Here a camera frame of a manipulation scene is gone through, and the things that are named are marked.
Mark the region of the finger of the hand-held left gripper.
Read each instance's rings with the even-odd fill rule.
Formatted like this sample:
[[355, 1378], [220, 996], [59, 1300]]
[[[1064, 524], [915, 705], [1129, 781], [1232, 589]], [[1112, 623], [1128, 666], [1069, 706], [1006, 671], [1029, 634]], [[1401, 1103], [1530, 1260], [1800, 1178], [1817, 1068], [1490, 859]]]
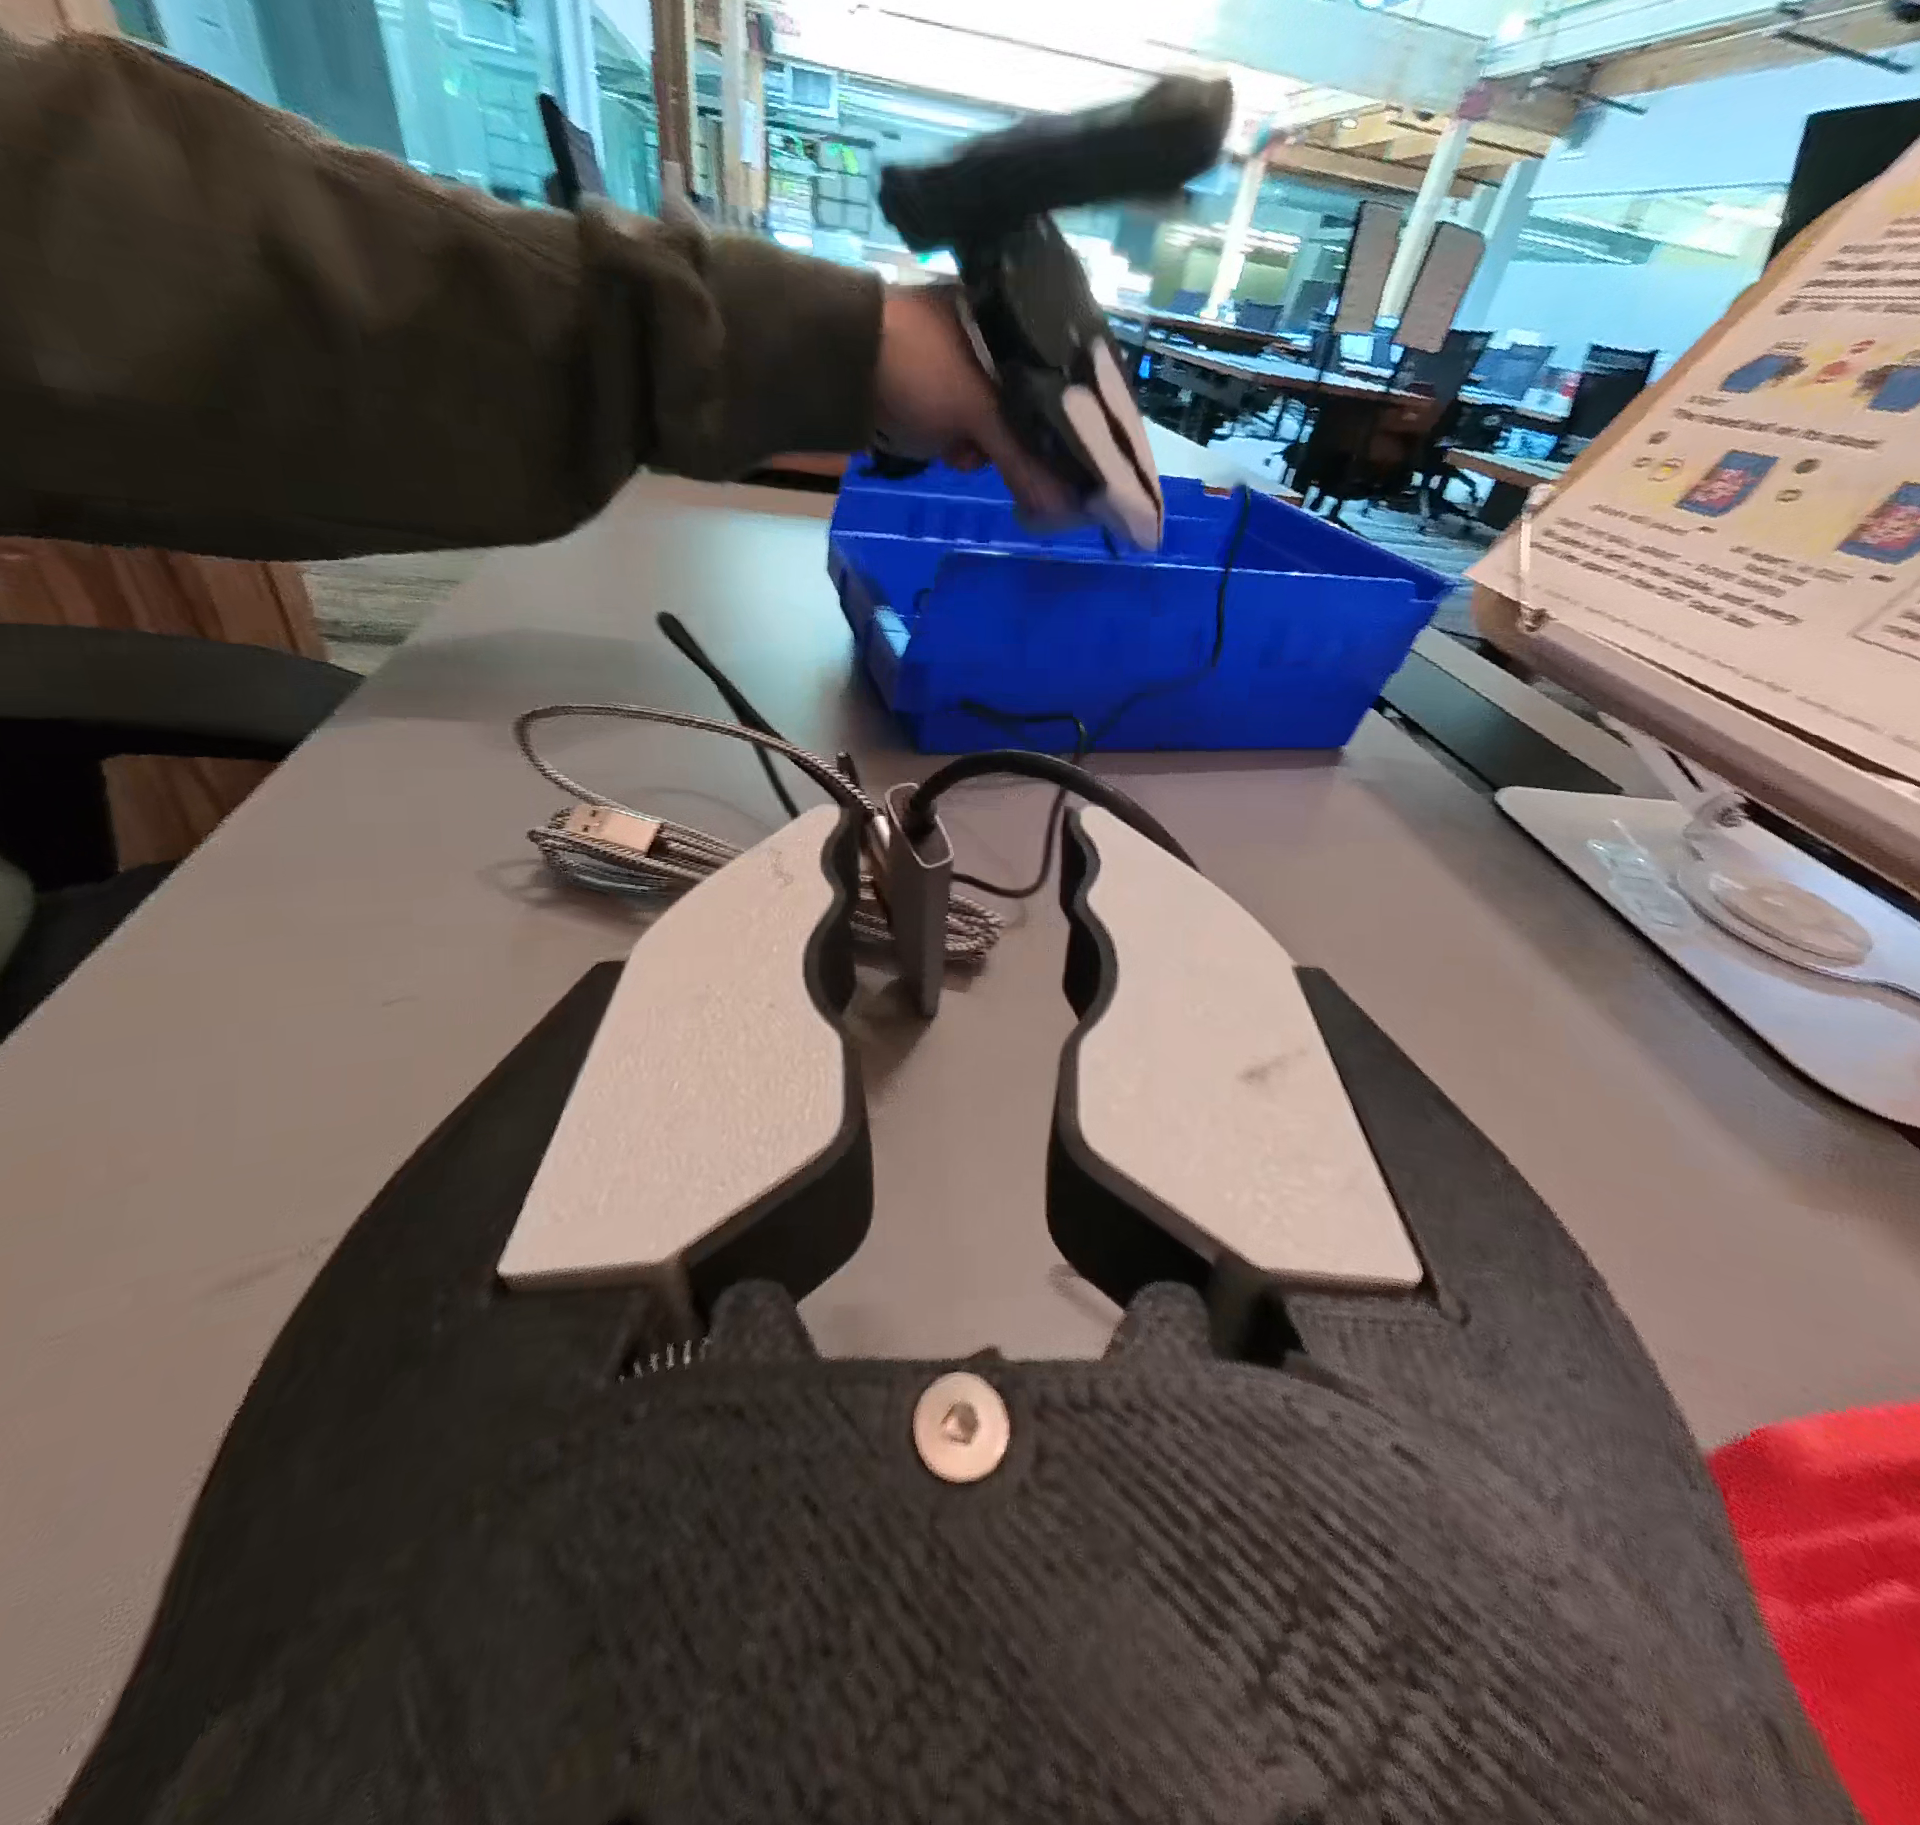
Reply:
[[1128, 551], [1155, 555], [1165, 506], [1155, 454], [1112, 345], [1082, 348], [1082, 454], [1096, 478], [1086, 504]]

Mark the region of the grey usb hub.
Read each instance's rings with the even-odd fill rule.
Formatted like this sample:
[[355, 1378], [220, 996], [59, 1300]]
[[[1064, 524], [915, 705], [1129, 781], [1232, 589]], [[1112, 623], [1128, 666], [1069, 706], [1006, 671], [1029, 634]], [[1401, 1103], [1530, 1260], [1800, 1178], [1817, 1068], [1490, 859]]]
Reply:
[[894, 932], [901, 982], [918, 1014], [933, 1021], [945, 990], [953, 853], [940, 818], [912, 809], [915, 791], [914, 781], [898, 781], [880, 801], [886, 831], [877, 884]]

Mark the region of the white clipboard stand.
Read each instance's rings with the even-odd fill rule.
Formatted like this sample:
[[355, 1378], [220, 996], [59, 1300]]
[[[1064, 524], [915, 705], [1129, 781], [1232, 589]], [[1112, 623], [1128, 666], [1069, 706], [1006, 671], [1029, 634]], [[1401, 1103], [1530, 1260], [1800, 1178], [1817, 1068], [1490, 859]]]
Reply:
[[1919, 1130], [1917, 900], [1642, 732], [1653, 797], [1513, 783], [1499, 809], [1782, 1062]]

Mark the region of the blue plastic bin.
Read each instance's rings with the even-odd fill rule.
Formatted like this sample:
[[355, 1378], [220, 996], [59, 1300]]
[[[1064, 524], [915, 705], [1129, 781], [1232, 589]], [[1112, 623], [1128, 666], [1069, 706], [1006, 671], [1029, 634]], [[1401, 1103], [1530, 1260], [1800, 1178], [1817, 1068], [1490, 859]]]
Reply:
[[1165, 478], [1163, 542], [1037, 538], [992, 470], [857, 456], [827, 572], [918, 751], [1336, 751], [1455, 578], [1250, 488]]

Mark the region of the printed instruction sheet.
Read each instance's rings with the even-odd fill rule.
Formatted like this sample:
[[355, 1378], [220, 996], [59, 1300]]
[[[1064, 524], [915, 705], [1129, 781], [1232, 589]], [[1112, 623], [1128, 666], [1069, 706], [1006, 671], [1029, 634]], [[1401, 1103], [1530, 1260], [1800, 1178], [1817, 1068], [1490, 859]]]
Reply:
[[1919, 781], [1919, 152], [1823, 212], [1473, 569]]

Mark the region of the black office chair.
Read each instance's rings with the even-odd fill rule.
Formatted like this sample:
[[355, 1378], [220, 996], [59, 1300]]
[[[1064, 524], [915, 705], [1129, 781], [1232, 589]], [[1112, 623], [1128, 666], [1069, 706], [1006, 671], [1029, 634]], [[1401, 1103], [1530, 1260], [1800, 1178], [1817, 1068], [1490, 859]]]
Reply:
[[106, 764], [287, 757], [360, 688], [336, 664], [207, 637], [2, 629], [2, 1034], [10, 1036], [173, 872], [122, 868]]

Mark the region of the row of office desks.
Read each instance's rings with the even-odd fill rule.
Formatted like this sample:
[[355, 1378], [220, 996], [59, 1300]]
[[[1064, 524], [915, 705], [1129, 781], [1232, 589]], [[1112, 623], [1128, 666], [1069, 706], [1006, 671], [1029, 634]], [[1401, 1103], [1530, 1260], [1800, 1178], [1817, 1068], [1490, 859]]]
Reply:
[[1112, 330], [1140, 409], [1192, 446], [1243, 446], [1254, 474], [1326, 515], [1388, 508], [1433, 523], [1454, 486], [1504, 497], [1555, 486], [1566, 420], [1477, 388], [1449, 353], [1394, 367], [1307, 358], [1289, 340], [1159, 311], [1116, 311]]

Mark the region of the person's left forearm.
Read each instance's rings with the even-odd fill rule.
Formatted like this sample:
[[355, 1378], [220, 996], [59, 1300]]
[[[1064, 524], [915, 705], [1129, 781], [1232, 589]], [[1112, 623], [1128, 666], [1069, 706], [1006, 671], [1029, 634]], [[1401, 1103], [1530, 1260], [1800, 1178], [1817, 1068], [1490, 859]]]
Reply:
[[136, 42], [4, 39], [6, 538], [555, 542], [640, 470], [864, 447], [880, 295], [756, 238], [501, 203]]

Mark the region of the black monitor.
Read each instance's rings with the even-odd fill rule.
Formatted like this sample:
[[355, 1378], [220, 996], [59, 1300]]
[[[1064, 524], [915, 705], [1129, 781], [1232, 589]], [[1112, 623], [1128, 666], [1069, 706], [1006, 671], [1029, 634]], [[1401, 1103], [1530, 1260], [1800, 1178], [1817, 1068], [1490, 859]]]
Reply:
[[1800, 133], [1784, 216], [1765, 258], [1861, 187], [1889, 172], [1919, 138], [1919, 98], [1814, 111]]

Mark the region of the red cloth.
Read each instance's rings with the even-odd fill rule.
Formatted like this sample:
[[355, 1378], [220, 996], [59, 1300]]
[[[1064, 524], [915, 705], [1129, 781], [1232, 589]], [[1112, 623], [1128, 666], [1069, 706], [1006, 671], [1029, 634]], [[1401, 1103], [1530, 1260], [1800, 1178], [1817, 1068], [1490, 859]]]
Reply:
[[1711, 1455], [1763, 1623], [1865, 1821], [1919, 1818], [1919, 1405], [1758, 1428]]

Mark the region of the person's left hand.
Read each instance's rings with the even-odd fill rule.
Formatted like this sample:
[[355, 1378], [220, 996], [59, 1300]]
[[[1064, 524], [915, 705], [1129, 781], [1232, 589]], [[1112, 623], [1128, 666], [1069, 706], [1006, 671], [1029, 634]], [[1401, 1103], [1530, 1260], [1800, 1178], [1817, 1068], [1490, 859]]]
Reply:
[[992, 467], [1021, 519], [1057, 531], [1078, 500], [1017, 436], [945, 284], [884, 290], [870, 446], [901, 460]]

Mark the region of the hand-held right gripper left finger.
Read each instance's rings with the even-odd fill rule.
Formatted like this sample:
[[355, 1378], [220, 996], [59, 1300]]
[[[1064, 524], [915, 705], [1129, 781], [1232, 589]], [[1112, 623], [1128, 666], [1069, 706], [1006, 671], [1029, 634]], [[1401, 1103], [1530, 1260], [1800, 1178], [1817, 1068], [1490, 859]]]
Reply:
[[794, 1300], [864, 1243], [874, 1162], [857, 1053], [861, 820], [817, 808], [674, 903], [632, 949], [497, 1262], [513, 1292], [640, 1287], [709, 1318]]

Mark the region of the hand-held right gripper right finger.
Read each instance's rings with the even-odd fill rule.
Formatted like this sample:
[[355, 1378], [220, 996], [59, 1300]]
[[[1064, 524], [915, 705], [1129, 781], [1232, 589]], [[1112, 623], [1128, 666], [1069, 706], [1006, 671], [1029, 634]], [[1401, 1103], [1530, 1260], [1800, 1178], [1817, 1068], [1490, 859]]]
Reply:
[[1068, 815], [1062, 872], [1065, 1265], [1116, 1309], [1194, 1292], [1210, 1336], [1422, 1312], [1427, 1262], [1285, 946], [1109, 809]]

